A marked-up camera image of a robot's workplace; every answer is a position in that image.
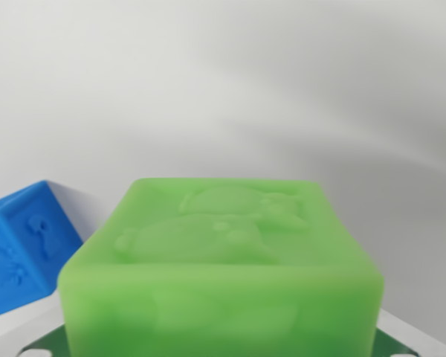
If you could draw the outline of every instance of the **embossed animal design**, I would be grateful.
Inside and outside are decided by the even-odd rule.
[[[257,226],[232,215],[190,214],[117,238],[115,249],[129,262],[273,264]]]
[[[307,228],[307,222],[299,216],[301,202],[301,197],[285,193],[264,193],[243,186],[221,186],[189,193],[181,203],[179,212],[240,215],[258,224],[301,230]]]
[[[61,248],[61,244],[59,242],[59,239],[57,239],[51,231],[51,227],[48,221],[44,217],[36,214],[29,218],[28,227],[33,232],[33,234],[39,237],[41,241],[43,257],[47,260],[54,257]]]
[[[129,310],[142,314],[136,320],[140,327],[133,329],[145,329],[149,334],[152,331],[163,335],[182,334],[187,338],[194,332],[199,338],[211,336],[248,342],[283,339],[292,332],[300,312],[297,303],[258,299],[226,301],[191,288],[161,287],[137,300],[128,297],[126,301],[117,308],[124,317]],[[145,309],[140,308],[143,301]]]
[[[10,249],[0,247],[0,286],[6,283],[19,285],[25,275],[25,270],[14,261]]]

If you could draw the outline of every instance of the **white surface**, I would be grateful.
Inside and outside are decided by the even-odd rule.
[[[0,197],[88,235],[146,176],[320,182],[446,342],[446,1],[0,0]]]

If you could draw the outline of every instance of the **green block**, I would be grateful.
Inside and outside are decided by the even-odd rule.
[[[146,178],[59,290],[73,357],[368,357],[383,278],[315,183]]]

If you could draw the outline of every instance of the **blue block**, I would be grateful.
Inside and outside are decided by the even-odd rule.
[[[81,244],[46,181],[0,199],[0,314],[51,294]]]

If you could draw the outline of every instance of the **white backdrop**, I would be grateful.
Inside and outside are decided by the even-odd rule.
[[[446,343],[446,1],[0,1],[0,196],[88,236],[141,177],[322,184]]]

